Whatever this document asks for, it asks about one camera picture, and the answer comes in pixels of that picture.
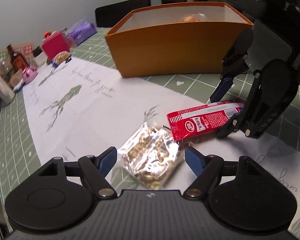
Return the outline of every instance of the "pink box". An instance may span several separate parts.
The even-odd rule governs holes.
[[[42,49],[47,54],[49,60],[52,60],[60,52],[70,52],[70,47],[61,32],[55,32],[44,39]]]

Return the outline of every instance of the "pink round object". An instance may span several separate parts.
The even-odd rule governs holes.
[[[23,80],[26,84],[30,83],[32,80],[34,80],[34,78],[37,76],[38,72],[37,70],[30,66],[27,67],[22,74]]]

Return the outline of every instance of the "chair backrest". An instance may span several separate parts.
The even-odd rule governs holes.
[[[95,11],[97,26],[113,27],[132,10],[150,5],[150,0],[128,0],[99,7]]]

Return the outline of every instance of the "open cardboard box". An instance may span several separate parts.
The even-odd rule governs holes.
[[[198,13],[208,21],[181,22]],[[221,73],[226,52],[249,27],[226,3],[187,2],[134,10],[105,38],[122,77]]]

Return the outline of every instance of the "barcode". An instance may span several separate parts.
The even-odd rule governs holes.
[[[230,108],[230,109],[226,109],[225,110],[225,114],[227,115],[227,117],[230,119],[235,113],[237,112],[237,110]]]

